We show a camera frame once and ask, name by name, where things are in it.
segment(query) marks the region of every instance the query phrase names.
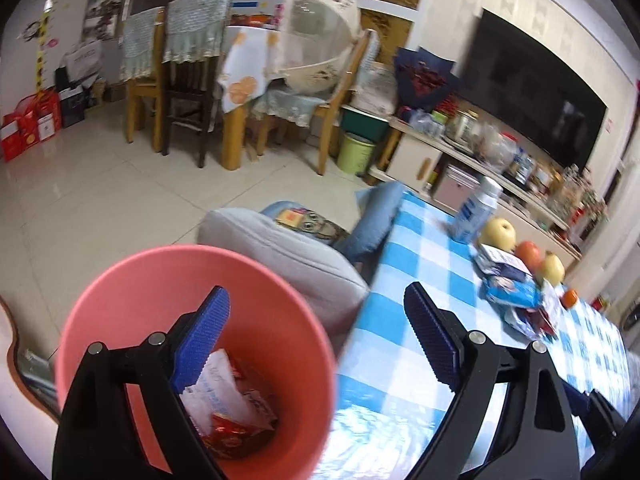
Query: television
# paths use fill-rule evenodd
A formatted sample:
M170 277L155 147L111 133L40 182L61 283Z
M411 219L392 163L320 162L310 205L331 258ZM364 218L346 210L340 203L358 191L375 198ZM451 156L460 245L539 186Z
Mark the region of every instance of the television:
M558 56L482 12L464 62L460 97L531 140L564 167L587 163L607 107Z

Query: mesh food cover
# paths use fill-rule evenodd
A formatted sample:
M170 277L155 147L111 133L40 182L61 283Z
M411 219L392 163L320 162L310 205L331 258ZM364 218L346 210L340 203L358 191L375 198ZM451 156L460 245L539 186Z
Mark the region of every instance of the mesh food cover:
M334 86L360 33L355 0L284 0L278 68L301 94Z

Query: cabinet handle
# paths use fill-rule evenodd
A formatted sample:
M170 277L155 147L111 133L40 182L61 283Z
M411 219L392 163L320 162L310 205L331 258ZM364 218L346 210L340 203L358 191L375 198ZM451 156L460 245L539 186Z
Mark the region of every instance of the cabinet handle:
M424 159L424 162L420 166L420 170L418 170L418 174L415 176L416 180L424 179L424 174L427 172L427 168L431 164L431 159L429 157Z

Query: green container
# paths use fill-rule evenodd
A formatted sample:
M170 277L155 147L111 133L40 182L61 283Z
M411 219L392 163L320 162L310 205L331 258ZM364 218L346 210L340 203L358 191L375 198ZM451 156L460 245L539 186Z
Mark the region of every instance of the green container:
M386 119L376 117L348 105L342 107L340 128L345 132L364 137L371 142L380 142L385 137L388 127L389 124Z
M375 147L376 145L368 139L353 134L345 134L342 138L340 155L338 155L336 164L345 173L364 173Z

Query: bottle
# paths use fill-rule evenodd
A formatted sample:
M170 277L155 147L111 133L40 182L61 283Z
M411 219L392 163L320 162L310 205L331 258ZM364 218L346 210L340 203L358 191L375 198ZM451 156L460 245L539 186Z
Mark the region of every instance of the bottle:
M449 226L452 240L462 244L473 242L485 222L494 214L501 193L500 184L492 178L483 176L480 179L480 187L466 199Z

